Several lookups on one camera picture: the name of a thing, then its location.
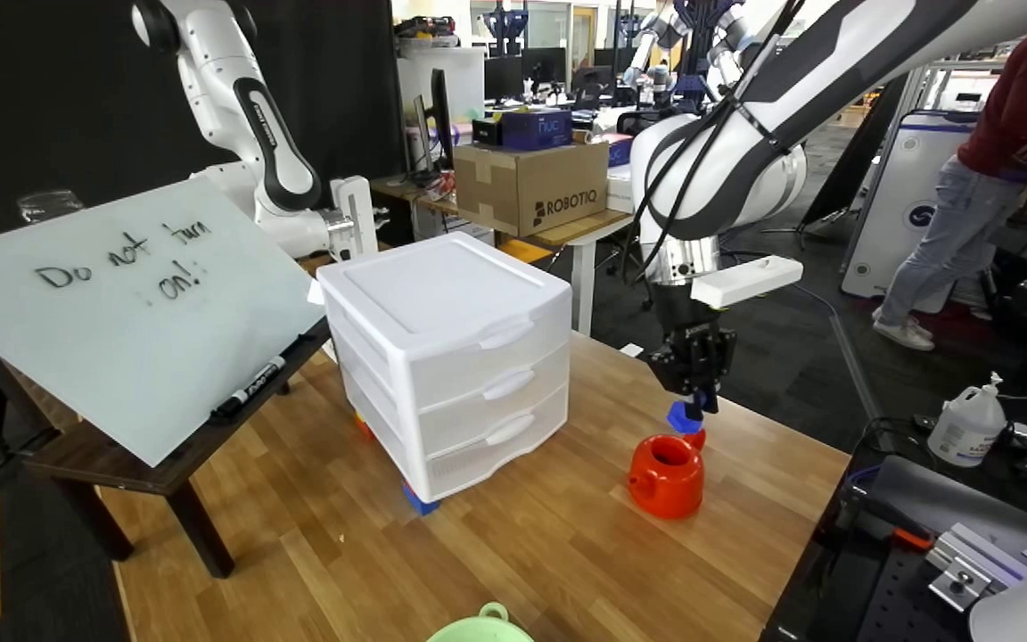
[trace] wooden tabletop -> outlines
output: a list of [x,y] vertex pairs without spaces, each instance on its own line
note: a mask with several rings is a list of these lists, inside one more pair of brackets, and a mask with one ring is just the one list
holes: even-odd
[[638,360],[575,339],[570,422],[419,518],[354,427],[334,364],[312,358],[197,474],[232,577],[203,574],[160,498],[103,492],[137,541],[115,566],[128,631],[419,642],[498,598],[539,642],[757,637],[847,455],[725,402],[702,510],[657,522],[625,474],[668,402]]

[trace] desk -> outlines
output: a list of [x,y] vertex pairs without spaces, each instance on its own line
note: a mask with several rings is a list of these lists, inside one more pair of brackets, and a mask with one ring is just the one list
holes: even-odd
[[[379,183],[370,183],[370,190],[380,191],[380,195],[409,205],[412,239],[440,235],[440,224],[430,224],[430,213],[440,213],[440,219],[468,219],[473,224],[494,228],[494,233],[507,233],[507,235],[513,233],[507,221],[461,209],[449,199],[430,199],[428,191],[419,191],[405,177],[379,177]],[[576,221],[567,221],[561,228],[531,235],[531,243],[541,243],[550,249],[561,249],[561,247],[575,249],[570,287],[575,287],[575,328],[580,335],[592,331],[597,243],[612,235],[612,233],[622,233],[622,228],[626,228],[626,221],[631,221],[626,213],[605,209],[605,213],[588,213],[588,219],[576,219]]]
[[118,565],[131,637],[428,637],[498,598],[541,642],[757,637],[847,455],[725,402],[706,503],[657,522],[626,498],[671,396],[644,364],[575,339],[570,422],[535,454],[419,518],[312,358],[197,472],[235,549],[213,583],[160,503],[103,492],[144,541]]
[[[907,455],[854,455],[851,483],[881,508],[907,514],[931,536],[965,524],[1022,561],[1027,514],[983,495],[973,485],[931,472]],[[921,552],[863,536],[851,522],[827,510],[827,522],[802,552],[762,642],[893,642],[931,637],[965,642],[965,616],[948,611],[928,583],[939,577]]]

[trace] red cup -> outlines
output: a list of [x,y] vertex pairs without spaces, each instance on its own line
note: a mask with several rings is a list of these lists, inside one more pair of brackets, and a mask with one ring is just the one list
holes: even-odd
[[706,447],[706,432],[692,432],[692,435],[681,435],[683,441],[692,441],[692,448],[702,448]]
[[626,495],[636,508],[668,522],[694,514],[702,498],[699,448],[677,435],[638,441],[631,454]]

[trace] drawer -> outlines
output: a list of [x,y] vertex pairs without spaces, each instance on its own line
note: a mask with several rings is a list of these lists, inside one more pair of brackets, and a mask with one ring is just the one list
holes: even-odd
[[541,309],[490,325],[481,335],[461,347],[440,347],[412,354],[409,389],[416,407],[430,407],[461,396],[468,383],[498,377],[522,364],[535,364],[570,347],[570,296],[553,300]]
[[348,407],[359,414],[359,422],[373,432],[373,441],[393,455],[399,474],[409,487],[425,487],[425,467],[416,448],[399,440],[399,432],[384,422],[384,414],[362,396],[359,385],[346,385]]
[[539,448],[557,427],[563,427],[567,398],[567,389],[561,389],[541,407],[492,424],[476,441],[430,455],[425,464],[428,485],[412,492],[430,503],[492,478],[501,464]]
[[393,407],[412,407],[425,410],[444,410],[453,398],[509,385],[507,377],[541,372],[541,360],[553,360],[563,354],[570,360],[570,331],[550,339],[535,335],[535,347],[507,347],[501,339],[481,344],[468,354],[457,354],[453,360],[440,364],[412,364],[416,376],[393,372],[384,354],[359,335],[334,331],[334,354],[346,376],[356,376],[359,383],[373,383],[373,389],[393,398]]
[[384,383],[373,376],[373,367],[366,367],[362,354],[354,351],[348,344],[334,339],[334,354],[339,354],[339,376],[341,376],[341,389],[354,391],[359,389],[362,398],[370,398],[379,407],[379,414],[384,416],[384,424],[399,435],[416,441],[412,435],[412,422],[404,422],[404,396],[394,389],[384,389]]
[[570,385],[570,351],[557,351],[539,364],[501,372],[461,398],[425,407],[416,414],[416,435],[425,455],[441,455],[468,441],[476,441],[490,424],[501,424]]

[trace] white cabinet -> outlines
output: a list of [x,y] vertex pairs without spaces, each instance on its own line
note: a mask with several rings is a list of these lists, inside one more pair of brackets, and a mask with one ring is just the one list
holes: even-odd
[[322,271],[341,385],[436,503],[567,422],[570,287],[471,235]]

